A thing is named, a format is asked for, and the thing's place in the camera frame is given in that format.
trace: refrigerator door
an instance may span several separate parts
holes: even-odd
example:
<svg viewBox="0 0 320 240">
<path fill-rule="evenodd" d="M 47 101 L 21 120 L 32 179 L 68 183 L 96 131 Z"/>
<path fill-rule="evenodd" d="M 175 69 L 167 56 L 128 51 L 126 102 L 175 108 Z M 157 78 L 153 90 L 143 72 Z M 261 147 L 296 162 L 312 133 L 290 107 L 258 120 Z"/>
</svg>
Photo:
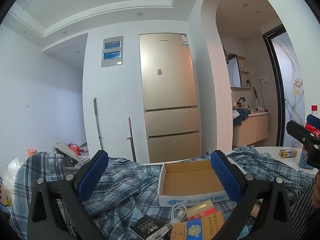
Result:
<svg viewBox="0 0 320 240">
<path fill-rule="evenodd" d="M 170 162 L 200 156 L 199 132 L 147 138 L 150 163 Z"/>
<path fill-rule="evenodd" d="M 198 108 L 144 113 L 147 136 L 187 133 L 199 130 Z"/>
<path fill-rule="evenodd" d="M 196 106 L 189 46 L 180 33 L 139 35 L 145 110 Z"/>
</svg>

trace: striped fabric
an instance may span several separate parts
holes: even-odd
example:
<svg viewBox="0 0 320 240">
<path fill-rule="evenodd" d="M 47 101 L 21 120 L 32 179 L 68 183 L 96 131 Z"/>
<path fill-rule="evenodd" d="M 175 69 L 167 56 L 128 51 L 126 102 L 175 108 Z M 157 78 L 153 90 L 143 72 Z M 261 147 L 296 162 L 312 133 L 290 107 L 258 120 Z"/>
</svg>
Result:
<svg viewBox="0 0 320 240">
<path fill-rule="evenodd" d="M 253 147 L 239 147 L 229 156 L 245 171 L 256 179 L 273 180 L 281 177 L 284 180 L 290 203 L 294 225 L 304 230 L 305 223 L 298 223 L 299 215 L 308 215 L 310 189 L 314 176 L 298 172 L 284 163 L 274 160 L 269 154 L 258 153 Z M 210 155 L 194 160 L 210 159 Z M 170 220 L 171 208 L 160 207 L 157 198 L 157 187 L 161 165 L 141 165 L 123 158 L 110 158 L 109 166 L 95 188 L 92 196 L 84 202 L 84 208 L 95 224 L 110 240 L 138 239 L 129 228 L 143 215 L 149 215 L 164 222 Z M 17 173 L 12 197 L 11 223 L 22 239 L 27 239 L 27 219 L 32 191 L 38 178 L 47 181 L 60 180 L 65 176 L 65 160 L 62 155 L 38 153 L 30 157 Z M 217 211 L 231 213 L 235 202 L 223 201 L 216 203 Z M 66 212 L 64 203 L 59 207 L 66 224 L 72 234 L 76 230 Z M 250 218 L 246 225 L 252 227 Z"/>
</svg>

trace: lion emblem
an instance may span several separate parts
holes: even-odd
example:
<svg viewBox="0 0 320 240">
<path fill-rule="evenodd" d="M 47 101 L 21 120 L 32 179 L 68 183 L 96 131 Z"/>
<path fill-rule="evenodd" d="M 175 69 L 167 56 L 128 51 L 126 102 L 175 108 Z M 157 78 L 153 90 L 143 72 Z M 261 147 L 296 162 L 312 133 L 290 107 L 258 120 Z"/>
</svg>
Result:
<svg viewBox="0 0 320 240">
<path fill-rule="evenodd" d="M 199 225 L 192 225 L 188 229 L 188 234 L 190 236 L 198 237 L 200 232 L 201 232 L 201 227 Z"/>
</svg>

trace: blue panel window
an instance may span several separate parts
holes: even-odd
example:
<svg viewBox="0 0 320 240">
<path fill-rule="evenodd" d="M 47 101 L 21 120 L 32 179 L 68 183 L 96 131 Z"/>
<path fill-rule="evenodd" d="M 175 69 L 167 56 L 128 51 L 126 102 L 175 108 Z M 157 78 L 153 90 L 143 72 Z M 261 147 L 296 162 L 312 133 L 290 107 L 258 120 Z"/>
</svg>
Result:
<svg viewBox="0 0 320 240">
<path fill-rule="evenodd" d="M 103 60 L 120 58 L 120 51 L 106 52 L 103 53 Z"/>
<path fill-rule="evenodd" d="M 120 47 L 121 47 L 120 41 L 113 41 L 113 42 L 108 42 L 104 44 L 104 49 L 115 49 Z"/>
</svg>

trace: blue oval logo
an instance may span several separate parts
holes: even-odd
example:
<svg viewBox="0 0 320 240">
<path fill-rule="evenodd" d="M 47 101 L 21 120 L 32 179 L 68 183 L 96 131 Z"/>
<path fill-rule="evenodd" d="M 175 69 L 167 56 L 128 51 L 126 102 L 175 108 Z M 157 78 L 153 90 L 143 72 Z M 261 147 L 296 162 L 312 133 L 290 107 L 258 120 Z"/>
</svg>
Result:
<svg viewBox="0 0 320 240">
<path fill-rule="evenodd" d="M 182 201 L 181 201 L 181 200 L 177 200 L 177 199 L 173 199 L 173 200 L 169 200 L 169 201 L 168 201 L 168 204 L 169 204 L 169 205 L 174 205 L 174 204 L 176 204 L 176 203 L 182 203 Z"/>
</svg>

